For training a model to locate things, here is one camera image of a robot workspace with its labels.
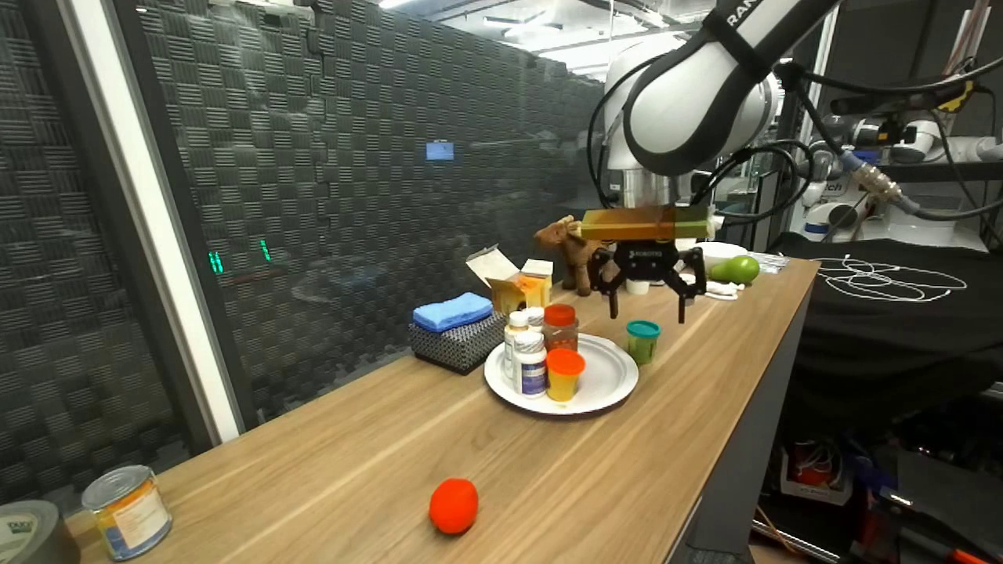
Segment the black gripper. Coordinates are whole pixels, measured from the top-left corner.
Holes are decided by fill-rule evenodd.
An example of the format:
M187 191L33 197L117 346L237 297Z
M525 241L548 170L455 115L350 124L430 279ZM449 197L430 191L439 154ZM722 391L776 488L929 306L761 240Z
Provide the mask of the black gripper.
M592 284L609 297L609 316L619 319L619 291L627 279L666 281L677 294L677 323L702 290L702 252L677 252L670 241L619 241L592 256Z

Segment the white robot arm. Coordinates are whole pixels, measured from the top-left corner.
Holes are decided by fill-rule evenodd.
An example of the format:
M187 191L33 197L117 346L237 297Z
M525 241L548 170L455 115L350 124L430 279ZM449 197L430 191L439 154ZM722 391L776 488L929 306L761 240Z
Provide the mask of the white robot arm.
M711 235L710 165L765 129L765 78L834 8L719 0L680 48L641 45L613 63L586 125L599 209L580 227L599 246L586 272L609 315L627 281L666 281L686 319L686 304L705 291L705 267L677 240Z

